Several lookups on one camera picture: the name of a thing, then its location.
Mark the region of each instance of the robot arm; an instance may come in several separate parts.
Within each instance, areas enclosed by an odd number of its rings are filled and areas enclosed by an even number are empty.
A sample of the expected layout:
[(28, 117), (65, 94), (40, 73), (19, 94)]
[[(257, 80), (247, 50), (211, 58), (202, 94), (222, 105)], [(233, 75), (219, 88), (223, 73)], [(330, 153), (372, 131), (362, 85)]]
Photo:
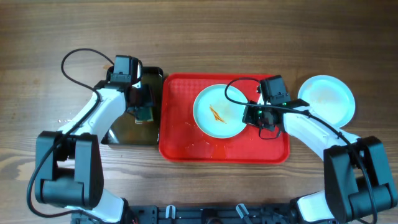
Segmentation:
[[(116, 57), (113, 70), (108, 70), (107, 80), (100, 81), (96, 85), (101, 96), (98, 107), (80, 128), (72, 132), (60, 147), (51, 153), (39, 170), (35, 180), (35, 197), (38, 202), (81, 210), (102, 222), (136, 223), (128, 202), (103, 188), (99, 143), (113, 122), (126, 110), (129, 108), (134, 110), (138, 105), (143, 105), (144, 102), (137, 96), (140, 94), (138, 88), (141, 87), (139, 83), (141, 70), (142, 65), (138, 59), (120, 55)], [(268, 101), (271, 105), (284, 103), (284, 107), (309, 111), (319, 118), (308, 103), (290, 101), (289, 94), (285, 92), (281, 83), (283, 84), (283, 81), (280, 76), (260, 81), (264, 101)], [(44, 131), (39, 135), (36, 144), (36, 163), (43, 158), (56, 140), (71, 130), (92, 108), (97, 100), (96, 97), (96, 94), (93, 94), (91, 100), (76, 117), (57, 132)], [(253, 121), (254, 116), (250, 114), (257, 114), (251, 111), (255, 107), (247, 108), (243, 120), (250, 118)], [(344, 141), (324, 124), (304, 114), (272, 110), (262, 114), (267, 114), (267, 119), (263, 121), (259, 118), (261, 128), (278, 126), (280, 130), (304, 142), (324, 160), (325, 190), (293, 199), (290, 202), (291, 223), (317, 223), (320, 220), (330, 219), (345, 223), (372, 214), (365, 181), (362, 177), (355, 178), (353, 167), (357, 164), (350, 153), (351, 148), (348, 149)], [(339, 128), (333, 128), (348, 139), (352, 143), (352, 148), (362, 155), (366, 165), (365, 172), (368, 172), (371, 179), (377, 211), (395, 207), (396, 187), (381, 142), (375, 137), (361, 139)], [(74, 169), (57, 166), (57, 161), (67, 159), (75, 160)]]
[[(297, 211), (290, 216), (292, 223), (329, 219), (346, 223), (370, 214), (376, 222), (377, 212), (397, 205), (395, 183), (380, 140), (374, 136), (361, 139), (347, 133), (322, 119), (307, 102), (290, 100), (281, 76), (259, 83), (262, 95), (259, 102), (267, 102), (270, 107), (252, 107), (249, 113), (247, 109), (244, 120), (250, 118), (248, 120), (259, 128), (270, 130), (278, 126), (279, 130), (301, 140), (324, 161), (325, 190), (292, 200), (292, 210)], [(253, 112), (255, 108), (262, 113)], [(253, 114), (262, 115), (255, 118)], [(363, 176), (355, 177), (356, 167), (362, 169)]]

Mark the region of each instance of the white bowl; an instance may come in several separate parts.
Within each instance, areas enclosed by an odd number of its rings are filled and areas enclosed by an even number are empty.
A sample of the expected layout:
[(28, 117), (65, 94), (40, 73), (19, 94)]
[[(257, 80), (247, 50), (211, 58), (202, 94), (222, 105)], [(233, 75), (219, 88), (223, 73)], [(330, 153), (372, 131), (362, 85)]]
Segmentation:
[(329, 75), (309, 78), (300, 87), (298, 98), (309, 103), (318, 115), (339, 128), (351, 121), (355, 113), (351, 90)]
[[(193, 118), (198, 127), (214, 138), (230, 138), (239, 134), (246, 124), (242, 122), (244, 105), (232, 103), (225, 98), (226, 85), (212, 85), (202, 90), (193, 103)], [(248, 100), (241, 91), (230, 86), (228, 96), (236, 101), (247, 103)], [(216, 120), (210, 106), (225, 121)]]

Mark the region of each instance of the food crumb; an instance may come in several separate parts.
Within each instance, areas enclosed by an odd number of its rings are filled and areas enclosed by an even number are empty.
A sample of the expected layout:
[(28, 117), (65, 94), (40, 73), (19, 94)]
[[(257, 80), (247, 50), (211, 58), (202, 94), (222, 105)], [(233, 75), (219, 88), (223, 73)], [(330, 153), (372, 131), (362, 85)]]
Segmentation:
[(212, 107), (212, 105), (210, 105), (210, 110), (214, 115), (214, 118), (216, 119), (216, 121), (221, 121), (222, 123), (226, 124), (226, 122), (219, 116), (219, 114), (217, 113), (217, 111), (215, 111)]

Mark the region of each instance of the wood grain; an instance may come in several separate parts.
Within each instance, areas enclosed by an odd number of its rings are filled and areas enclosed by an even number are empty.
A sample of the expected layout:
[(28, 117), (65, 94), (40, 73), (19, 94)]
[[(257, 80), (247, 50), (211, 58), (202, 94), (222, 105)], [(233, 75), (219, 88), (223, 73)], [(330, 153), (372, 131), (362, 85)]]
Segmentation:
[[(294, 96), (307, 78), (333, 75), (356, 98), (345, 130), (383, 141), (398, 184), (397, 10), (390, 1), (0, 1), (0, 223), (69, 221), (31, 214), (25, 190), (37, 135), (91, 96), (60, 72), (79, 47), (166, 73), (281, 74)], [(67, 72), (94, 85), (105, 64), (78, 53)], [(101, 157), (106, 187), (132, 205), (288, 202), (323, 188), (321, 160), (296, 139), (279, 166), (179, 164), (143, 147), (101, 146)], [(397, 220), (396, 208), (379, 215)]]

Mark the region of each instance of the white plate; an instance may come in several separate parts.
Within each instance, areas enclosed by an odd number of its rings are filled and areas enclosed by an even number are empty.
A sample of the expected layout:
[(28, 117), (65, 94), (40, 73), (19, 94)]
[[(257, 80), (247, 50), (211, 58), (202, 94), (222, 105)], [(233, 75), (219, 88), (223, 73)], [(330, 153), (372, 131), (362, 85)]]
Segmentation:
[[(209, 86), (199, 93), (193, 103), (193, 118), (198, 127), (214, 138), (233, 137), (246, 127), (242, 122), (245, 106), (227, 100), (224, 95), (225, 87), (224, 84)], [(233, 100), (248, 102), (243, 93), (233, 86), (228, 88), (227, 94)], [(215, 119), (210, 105), (225, 123)]]
[(304, 82), (298, 91), (303, 99), (323, 119), (337, 127), (343, 127), (354, 116), (353, 93), (339, 79), (329, 75), (317, 75)]

